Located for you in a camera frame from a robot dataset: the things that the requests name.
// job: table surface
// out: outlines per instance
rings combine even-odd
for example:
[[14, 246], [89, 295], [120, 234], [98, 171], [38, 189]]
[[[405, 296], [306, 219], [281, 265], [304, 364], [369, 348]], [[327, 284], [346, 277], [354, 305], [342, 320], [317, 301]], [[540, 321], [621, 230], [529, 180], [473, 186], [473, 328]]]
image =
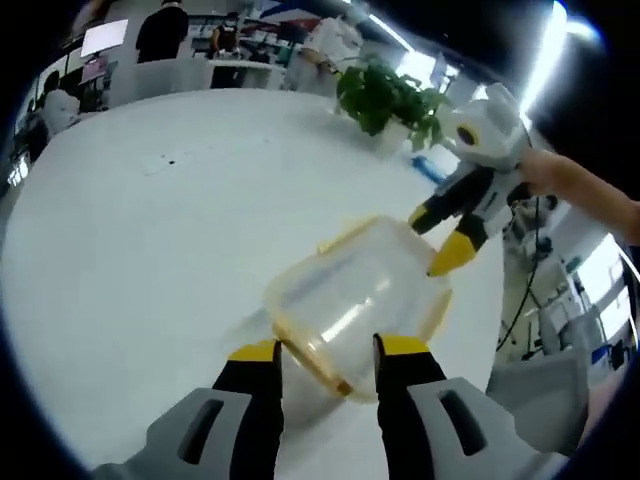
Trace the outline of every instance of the table surface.
[[[9, 220], [2, 295], [27, 384], [86, 466], [125, 460], [153, 420], [213, 383], [226, 335], [274, 275], [345, 222], [406, 218], [433, 192], [331, 108], [292, 92], [189, 92], [105, 112], [47, 146]], [[427, 237], [439, 247], [453, 227]], [[451, 281], [431, 350], [484, 390], [500, 239]], [[302, 475], [387, 478], [375, 405], [345, 403], [295, 441], [285, 432], [277, 476]]]

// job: ceiling light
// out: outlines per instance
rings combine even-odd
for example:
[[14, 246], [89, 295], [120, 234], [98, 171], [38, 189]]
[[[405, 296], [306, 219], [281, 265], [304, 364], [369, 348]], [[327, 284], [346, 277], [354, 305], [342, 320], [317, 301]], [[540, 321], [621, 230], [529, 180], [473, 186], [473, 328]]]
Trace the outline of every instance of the ceiling light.
[[556, 1], [553, 2], [551, 16], [545, 28], [540, 50], [533, 67], [529, 83], [522, 97], [520, 113], [526, 114], [536, 100], [549, 76], [558, 63], [567, 36], [567, 10]]
[[567, 33], [589, 42], [600, 41], [600, 32], [585, 20], [572, 20], [567, 24]]
[[415, 52], [416, 49], [413, 48], [411, 45], [409, 45], [409, 42], [407, 42], [404, 38], [402, 38], [398, 32], [396, 32], [394, 29], [392, 29], [389, 25], [387, 25], [386, 23], [384, 23], [382, 20], [380, 20], [378, 17], [376, 17], [374, 14], [369, 15], [369, 18], [371, 19], [371, 21], [373, 23], [375, 23], [376, 25], [378, 25], [380, 28], [382, 28], [385, 32], [387, 32], [391, 37], [393, 37], [393, 39], [398, 42], [400, 45], [402, 45], [408, 52]]

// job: green leaves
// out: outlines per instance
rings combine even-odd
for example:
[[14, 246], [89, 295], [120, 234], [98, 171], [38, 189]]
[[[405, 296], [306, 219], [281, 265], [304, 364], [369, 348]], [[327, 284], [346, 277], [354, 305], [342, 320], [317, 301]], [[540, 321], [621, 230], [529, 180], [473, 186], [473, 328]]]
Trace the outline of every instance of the green leaves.
[[435, 89], [420, 90], [421, 82], [408, 75], [399, 77], [375, 56], [365, 58], [364, 67], [349, 67], [338, 81], [340, 106], [371, 136], [377, 135], [392, 117], [413, 131], [413, 151], [422, 150], [427, 140], [442, 141], [440, 122], [435, 111], [446, 95]]

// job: yellow fingertip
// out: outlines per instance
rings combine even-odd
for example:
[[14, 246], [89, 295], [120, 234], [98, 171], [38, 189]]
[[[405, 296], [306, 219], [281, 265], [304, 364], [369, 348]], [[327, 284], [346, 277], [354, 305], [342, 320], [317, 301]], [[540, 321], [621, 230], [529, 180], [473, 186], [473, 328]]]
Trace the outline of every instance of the yellow fingertip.
[[429, 351], [426, 343], [418, 337], [392, 334], [380, 334], [379, 336], [385, 355], [410, 355]]
[[471, 240], [466, 235], [454, 231], [444, 242], [440, 251], [436, 254], [428, 275], [440, 277], [446, 275], [458, 267], [466, 265], [476, 256]]
[[262, 342], [245, 345], [231, 355], [229, 360], [234, 362], [272, 362], [276, 340], [263, 340]]
[[418, 208], [416, 208], [411, 214], [411, 216], [409, 217], [409, 225], [413, 225], [426, 214], [427, 214], [427, 208], [424, 205], [418, 205]]

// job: blue object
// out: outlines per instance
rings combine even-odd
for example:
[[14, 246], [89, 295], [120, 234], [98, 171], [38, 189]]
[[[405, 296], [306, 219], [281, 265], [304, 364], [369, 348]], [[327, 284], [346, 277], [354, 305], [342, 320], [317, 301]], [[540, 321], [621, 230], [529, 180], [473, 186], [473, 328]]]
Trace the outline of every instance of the blue object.
[[447, 175], [442, 173], [433, 163], [431, 163], [424, 155], [418, 155], [411, 159], [411, 166], [415, 168], [422, 175], [434, 182], [436, 185], [440, 185], [447, 178]]
[[603, 345], [591, 352], [591, 365], [597, 363], [602, 357], [609, 354], [609, 345]]

